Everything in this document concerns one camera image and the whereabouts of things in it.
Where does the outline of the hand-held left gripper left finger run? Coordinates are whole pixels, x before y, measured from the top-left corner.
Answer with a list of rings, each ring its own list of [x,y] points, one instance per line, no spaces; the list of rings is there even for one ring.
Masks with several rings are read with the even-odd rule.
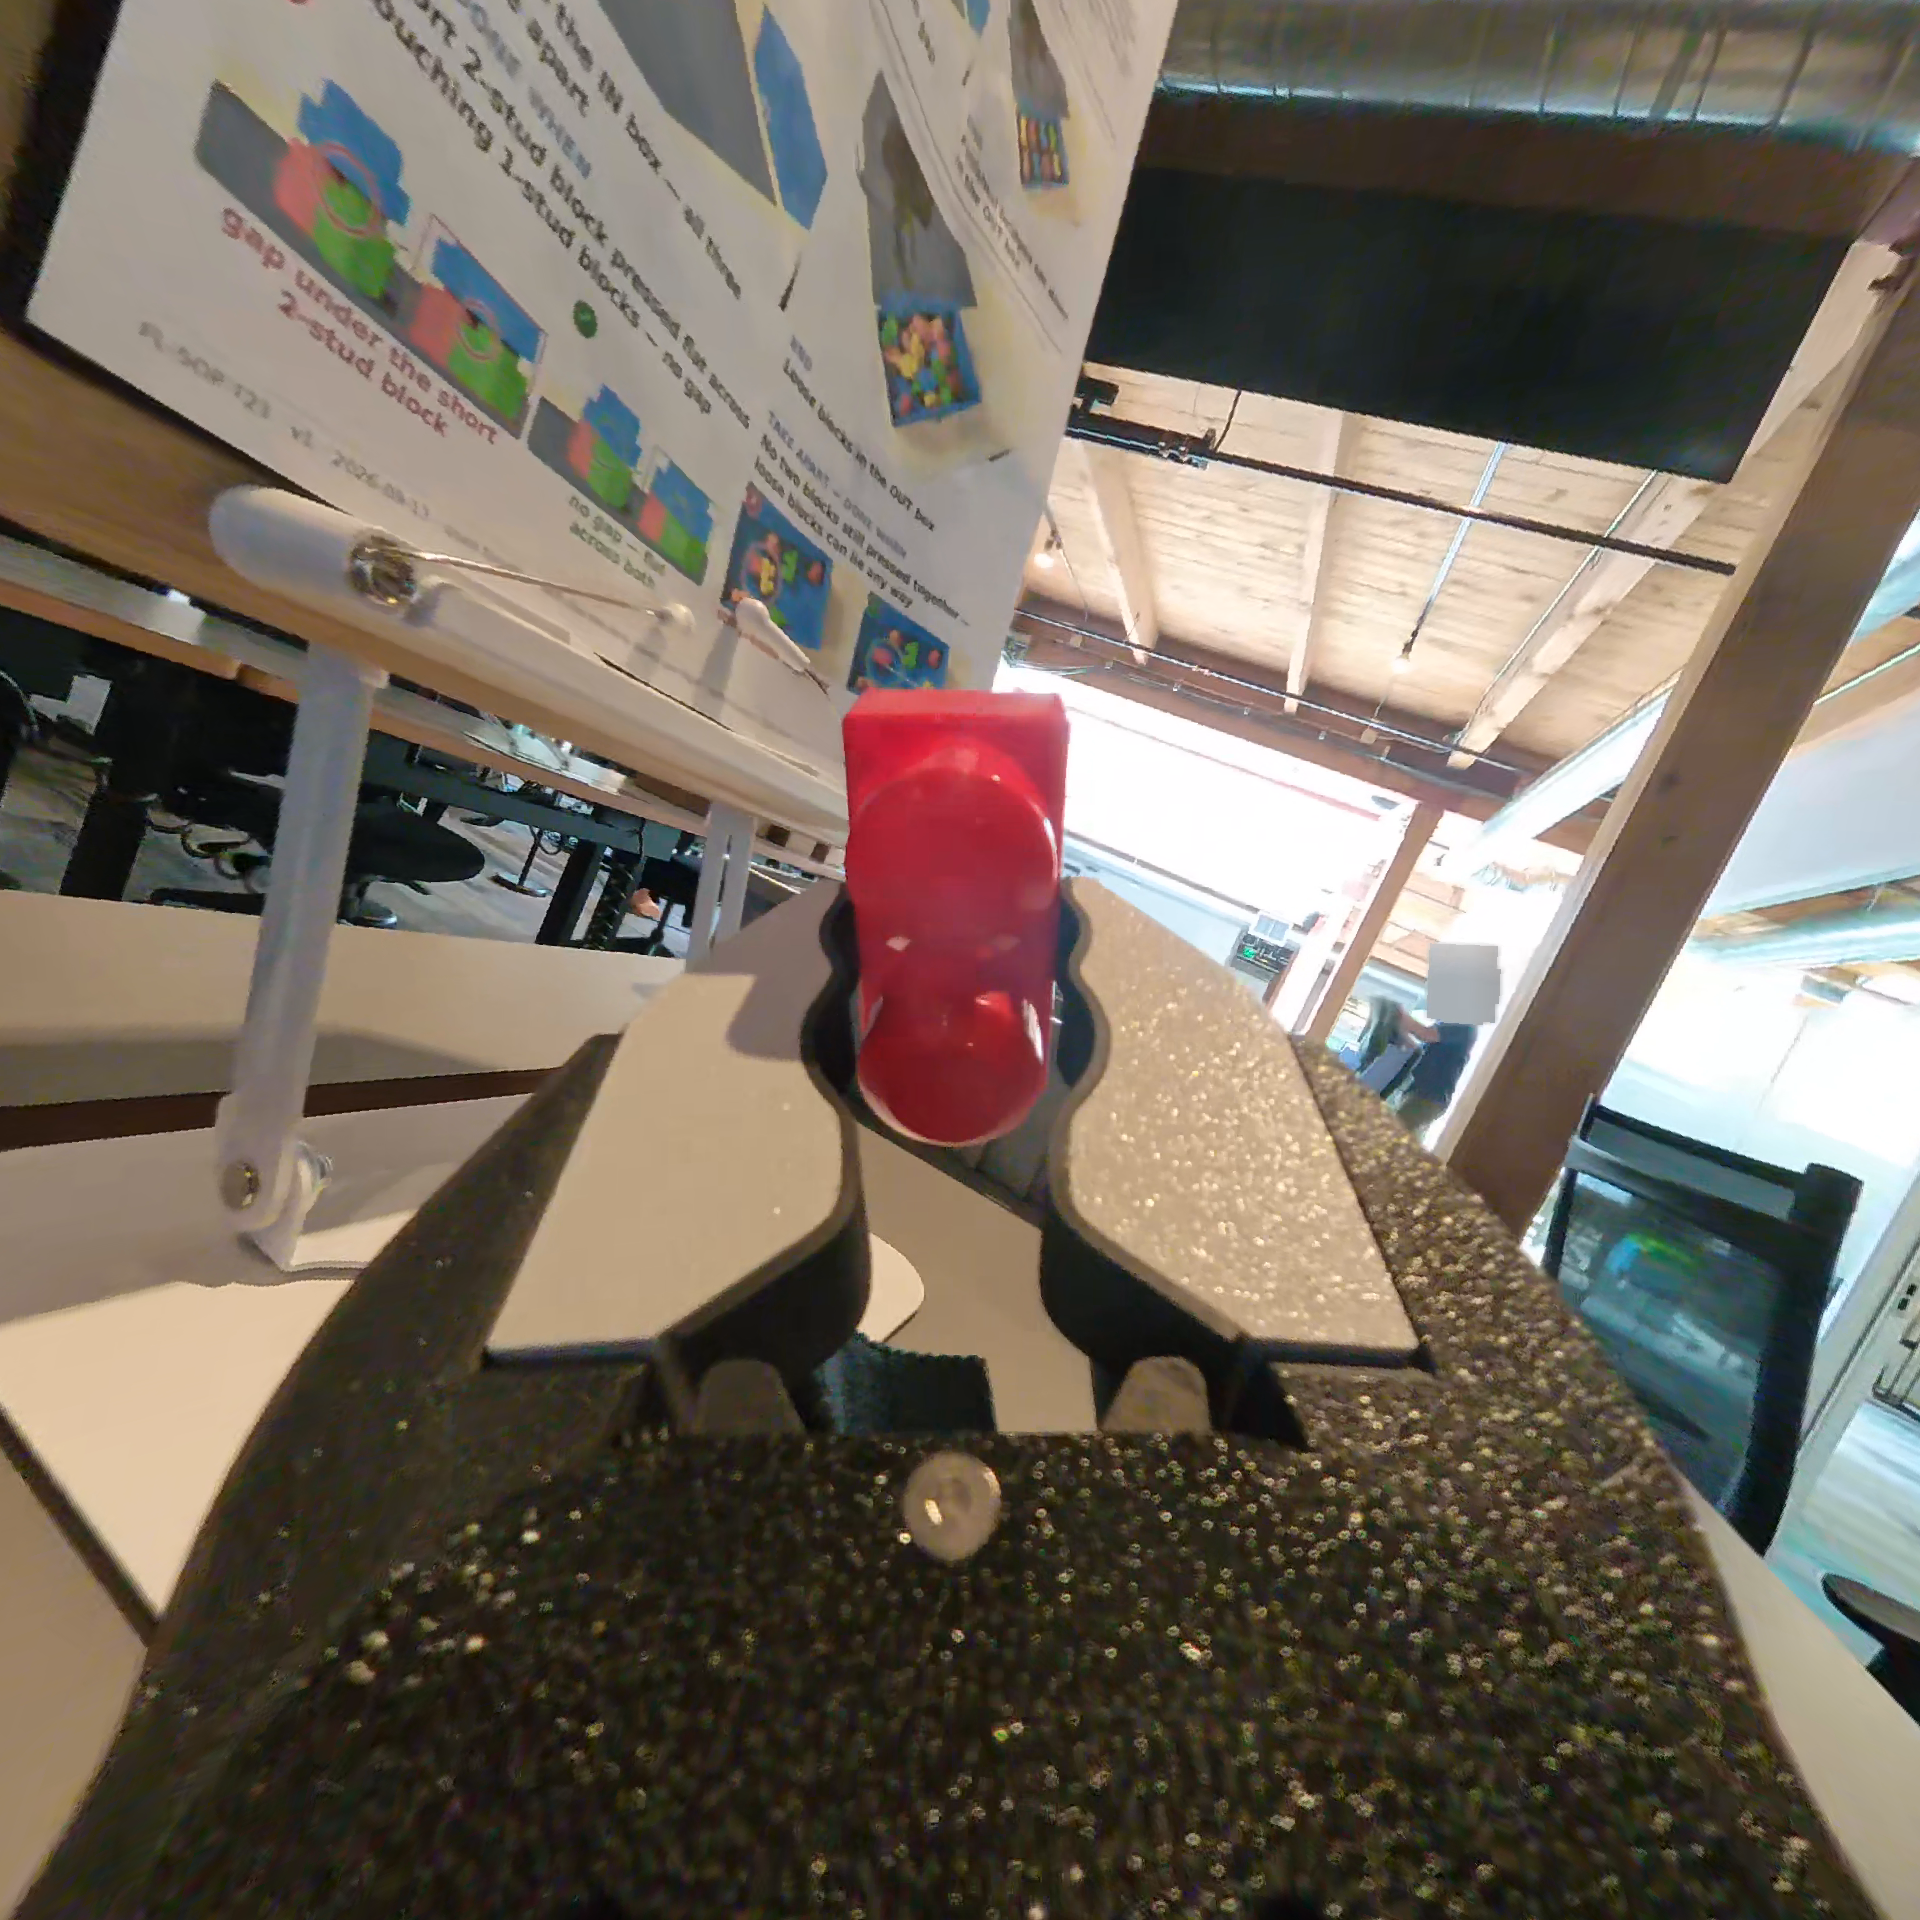
[[[872,1294],[842,1093],[840,884],[685,966],[490,1139],[488,1235],[521,1249],[488,1328],[514,1388],[643,1368],[670,1428],[834,1432]]]

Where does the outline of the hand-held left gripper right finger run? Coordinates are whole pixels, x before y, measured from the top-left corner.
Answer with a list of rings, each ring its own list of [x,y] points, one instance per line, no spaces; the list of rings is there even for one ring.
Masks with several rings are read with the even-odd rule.
[[[1295,1043],[1220,964],[1101,882],[1063,888],[1064,1104],[1043,1308],[1101,1432],[1301,1432],[1282,1370],[1425,1372]]]

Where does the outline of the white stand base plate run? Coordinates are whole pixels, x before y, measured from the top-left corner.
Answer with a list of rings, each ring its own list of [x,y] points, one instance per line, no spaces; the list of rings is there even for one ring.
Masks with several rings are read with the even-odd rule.
[[[5,1426],[152,1620],[206,1587],[357,1593],[463,1478],[526,1485],[640,1366],[517,1388],[487,1341],[522,1216],[488,1141],[525,1093],[325,1116],[335,1179],[272,1272],[206,1126],[5,1154]]]

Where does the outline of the black ceiling panel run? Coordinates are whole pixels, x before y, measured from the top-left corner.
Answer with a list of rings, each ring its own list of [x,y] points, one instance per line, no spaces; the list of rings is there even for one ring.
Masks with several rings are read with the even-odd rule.
[[[1897,158],[1162,95],[1086,358],[1728,483]]]

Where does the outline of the silver elbow air duct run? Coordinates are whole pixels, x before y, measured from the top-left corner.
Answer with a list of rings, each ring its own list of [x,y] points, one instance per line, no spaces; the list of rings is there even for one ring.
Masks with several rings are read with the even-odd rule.
[[[1907,2],[1182,2],[1167,99],[1919,152]]]

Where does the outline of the wooden post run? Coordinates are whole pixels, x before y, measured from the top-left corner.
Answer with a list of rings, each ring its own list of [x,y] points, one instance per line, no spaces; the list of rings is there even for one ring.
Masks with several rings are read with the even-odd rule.
[[[1722,591],[1435,1154],[1522,1236],[1919,506],[1916,229],[1787,500]]]

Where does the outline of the white ledge bar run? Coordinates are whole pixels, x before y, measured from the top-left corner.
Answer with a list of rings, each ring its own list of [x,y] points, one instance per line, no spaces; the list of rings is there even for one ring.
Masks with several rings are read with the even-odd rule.
[[[344,646],[501,721],[727,802],[819,844],[848,838],[839,697],[751,614],[681,589],[606,595],[423,548],[272,487],[218,493],[213,551],[301,609],[286,628]]]

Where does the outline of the black mesh office chair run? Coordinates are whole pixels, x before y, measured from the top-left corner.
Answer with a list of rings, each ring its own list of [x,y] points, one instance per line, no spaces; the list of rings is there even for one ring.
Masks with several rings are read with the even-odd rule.
[[[1837,1166],[1767,1164],[1591,1102],[1553,1194],[1544,1272],[1759,1555],[1793,1492],[1861,1193]]]

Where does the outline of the paper instruction sheet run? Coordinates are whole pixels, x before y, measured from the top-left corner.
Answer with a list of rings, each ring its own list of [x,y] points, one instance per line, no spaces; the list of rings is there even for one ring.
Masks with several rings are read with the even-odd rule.
[[[1176,5],[74,5],[23,319],[540,583],[990,688]]]

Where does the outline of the red two-stud toy block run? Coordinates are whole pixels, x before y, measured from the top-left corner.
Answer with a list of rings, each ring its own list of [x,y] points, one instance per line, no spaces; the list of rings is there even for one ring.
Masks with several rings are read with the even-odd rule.
[[[869,691],[842,721],[857,1082],[973,1147],[1048,1085],[1070,724],[1050,693]]]

